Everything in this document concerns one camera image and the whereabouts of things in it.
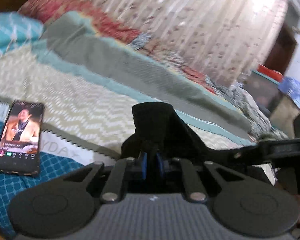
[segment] gray textured panel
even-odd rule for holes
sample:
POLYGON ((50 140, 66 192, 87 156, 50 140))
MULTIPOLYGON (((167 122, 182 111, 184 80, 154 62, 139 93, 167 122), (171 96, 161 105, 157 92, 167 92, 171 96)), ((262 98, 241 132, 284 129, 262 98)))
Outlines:
MULTIPOLYGON (((17 236, 15 240, 30 240, 17 236)), ((252 240, 229 231, 202 204, 181 194, 128 194, 120 203, 103 205, 90 224, 58 240, 252 240)), ((285 234, 268 240, 293 240, 285 234)))

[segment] doorway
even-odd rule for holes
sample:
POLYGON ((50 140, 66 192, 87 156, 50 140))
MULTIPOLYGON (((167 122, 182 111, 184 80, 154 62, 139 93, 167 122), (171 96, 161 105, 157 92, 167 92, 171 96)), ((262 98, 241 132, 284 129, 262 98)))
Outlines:
POLYGON ((297 44, 292 30, 286 24, 283 24, 264 66, 284 75, 297 44))

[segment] phone case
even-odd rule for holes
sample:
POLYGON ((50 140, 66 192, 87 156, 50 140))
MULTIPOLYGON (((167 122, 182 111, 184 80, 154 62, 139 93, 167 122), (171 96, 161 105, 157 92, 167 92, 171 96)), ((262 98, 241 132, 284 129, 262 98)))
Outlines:
MULTIPOLYGON (((7 121, 8 121, 8 118, 9 118, 9 116, 10 116, 11 110, 12 110, 12 108, 13 108, 13 106, 14 106, 14 104, 15 104, 16 101, 20 101, 20 100, 15 100, 15 101, 12 103, 12 105, 11 105, 11 107, 10 107, 10 110, 9 110, 9 113, 8 113, 8 115, 7 115, 7 118, 6 118, 5 122, 4 122, 4 126, 3 126, 2 132, 1 132, 1 134, 0 134, 0 138, 2 137, 2 133, 3 133, 4 127, 5 127, 5 125, 6 125, 7 121)), ((43 105, 43 111, 42 111, 42 119, 43 119, 45 106, 44 106, 43 103, 40 103, 40 104, 43 105)), ((40 149, 41 126, 42 126, 42 123, 40 123, 40 129, 39 129, 38 154, 40 154, 40 150, 39 150, 39 149, 40 149)), ((15 174, 15 175, 19 175, 19 176, 31 176, 31 177, 35 178, 35 177, 39 176, 39 174, 40 174, 40 157, 38 158, 38 166, 37 166, 36 171, 29 172, 29 171, 12 171, 12 170, 0 169, 0 173, 11 174, 11 175, 12 175, 12 174, 15 174)))

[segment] phone screen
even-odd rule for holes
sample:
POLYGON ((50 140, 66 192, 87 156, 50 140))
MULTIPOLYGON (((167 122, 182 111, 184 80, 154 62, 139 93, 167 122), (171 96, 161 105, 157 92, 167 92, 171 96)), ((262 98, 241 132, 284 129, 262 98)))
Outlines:
POLYGON ((0 170, 39 171, 39 136, 44 105, 15 101, 0 138, 0 170))

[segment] curtain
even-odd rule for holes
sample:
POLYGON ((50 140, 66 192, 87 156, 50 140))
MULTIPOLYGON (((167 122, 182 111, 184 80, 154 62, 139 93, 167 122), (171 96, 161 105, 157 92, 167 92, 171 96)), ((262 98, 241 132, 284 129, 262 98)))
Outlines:
POLYGON ((288 0, 91 0, 173 45, 189 67, 229 86, 263 64, 288 0))

